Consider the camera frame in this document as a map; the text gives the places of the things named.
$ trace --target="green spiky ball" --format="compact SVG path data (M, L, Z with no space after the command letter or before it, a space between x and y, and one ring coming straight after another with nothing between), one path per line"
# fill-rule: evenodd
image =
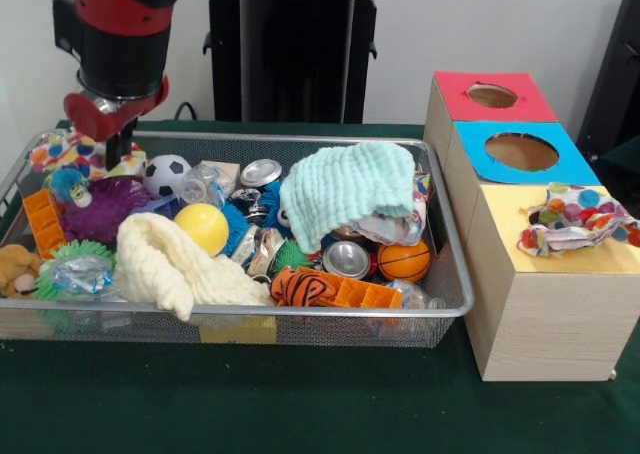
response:
M298 267L311 267L312 265L313 263L309 257L300 250L298 243L287 240L278 251L273 262L273 275L275 276L285 267L297 269Z
M111 261L111 265L113 266L113 268L115 268L116 258L113 255L113 252L111 252L99 242L72 241L66 246L62 246L57 251L53 252L53 259L45 261L45 263L43 264L45 268L41 269L40 275L36 280L36 290L33 293L33 296L36 299L40 299L43 301L56 300L58 297L58 290L51 284L51 264L56 260L69 259L72 257L86 255L102 256ZM42 317L56 330L56 332L63 334L73 334L80 329L80 326L73 320L73 318L67 311L39 309L38 312L40 312Z

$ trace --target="shape sorter box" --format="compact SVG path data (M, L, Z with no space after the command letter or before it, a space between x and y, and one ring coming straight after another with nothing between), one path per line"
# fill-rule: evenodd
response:
M437 72L425 140L438 154L463 244L483 184L600 184L528 74Z
M517 250L521 209L544 204L550 182L606 192L531 78L437 73L425 140L472 274L466 323L482 378L608 379L640 313L640 253L612 240L562 259Z
M640 315L640 249L614 239L561 258L517 248L529 224L520 209L545 196L546 186L480 188L466 246L476 302L465 321L485 381L607 380Z
M425 140L444 167L456 121L558 122L527 73L436 72Z

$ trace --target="orange lattice toy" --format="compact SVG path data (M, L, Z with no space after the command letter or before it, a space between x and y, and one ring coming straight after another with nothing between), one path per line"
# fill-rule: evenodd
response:
M356 281L328 272L314 271L305 267L297 272L313 272L331 284L337 294L332 299L322 299L317 305L325 307L359 307L362 309L402 309L402 293L391 287L370 282Z
M40 257L53 259L52 251L67 244L60 226L60 213L53 196L46 189L25 198L22 202L29 219Z

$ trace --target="wire basket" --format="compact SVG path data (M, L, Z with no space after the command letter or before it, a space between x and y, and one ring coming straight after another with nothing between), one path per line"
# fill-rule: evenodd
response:
M27 150L38 143L33 139ZM328 146L366 138L191 134L140 132L136 142L148 157L179 154L192 165L201 160L238 163L276 159L286 175L298 160ZM473 305L473 291L442 174L433 150L417 140L393 140L408 149L431 174L425 241L432 247L431 267L420 281L441 309L344 309L322 307L195 306L189 322L152 305L127 302L36 301L0 299L0 339L64 341L243 343L314 346L434 347L454 318ZM25 161L16 162L0 186L2 245L20 243L34 249L22 210L22 195L42 184Z

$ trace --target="orange basketball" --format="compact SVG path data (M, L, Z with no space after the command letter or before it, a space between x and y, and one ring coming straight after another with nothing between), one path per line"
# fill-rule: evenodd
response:
M431 253L424 241L417 246L380 246L378 249L380 272L390 281L419 281L427 273L430 262Z

